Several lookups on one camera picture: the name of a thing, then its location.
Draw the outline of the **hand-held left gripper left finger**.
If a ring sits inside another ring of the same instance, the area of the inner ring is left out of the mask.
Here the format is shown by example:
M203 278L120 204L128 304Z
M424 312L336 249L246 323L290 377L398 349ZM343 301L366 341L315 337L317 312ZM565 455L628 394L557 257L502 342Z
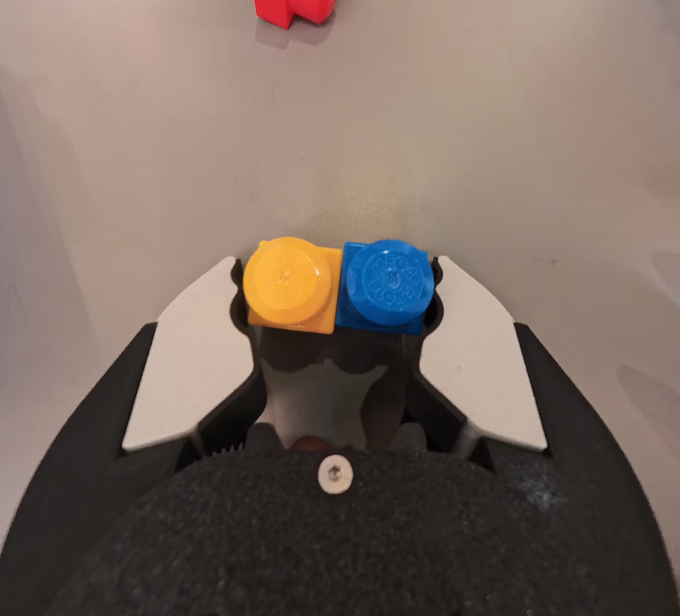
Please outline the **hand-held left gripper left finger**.
M124 433L126 453L189 440L204 454L237 447L266 406L247 323L241 261L228 256L161 313Z

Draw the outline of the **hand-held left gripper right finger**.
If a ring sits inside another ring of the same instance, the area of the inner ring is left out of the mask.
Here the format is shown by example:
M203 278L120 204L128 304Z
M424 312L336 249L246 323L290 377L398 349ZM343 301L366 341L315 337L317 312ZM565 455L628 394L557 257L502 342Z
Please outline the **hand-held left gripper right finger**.
M466 459L480 439L548 447L515 320L447 256L435 260L435 320L424 335L406 408L435 447Z

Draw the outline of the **blue single-stud block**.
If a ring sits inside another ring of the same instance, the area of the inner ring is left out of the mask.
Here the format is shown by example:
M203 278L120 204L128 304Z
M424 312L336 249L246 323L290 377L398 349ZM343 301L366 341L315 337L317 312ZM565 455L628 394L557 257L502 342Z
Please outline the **blue single-stud block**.
M344 244L335 325L418 335L435 293L429 254L407 242L382 239Z

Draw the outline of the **yellow single-stud block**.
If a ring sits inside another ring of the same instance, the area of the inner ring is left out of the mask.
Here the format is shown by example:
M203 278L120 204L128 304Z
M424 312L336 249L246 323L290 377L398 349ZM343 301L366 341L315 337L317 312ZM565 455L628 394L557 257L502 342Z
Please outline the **yellow single-stud block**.
M248 323L332 334L344 251L301 238L260 242L243 272Z

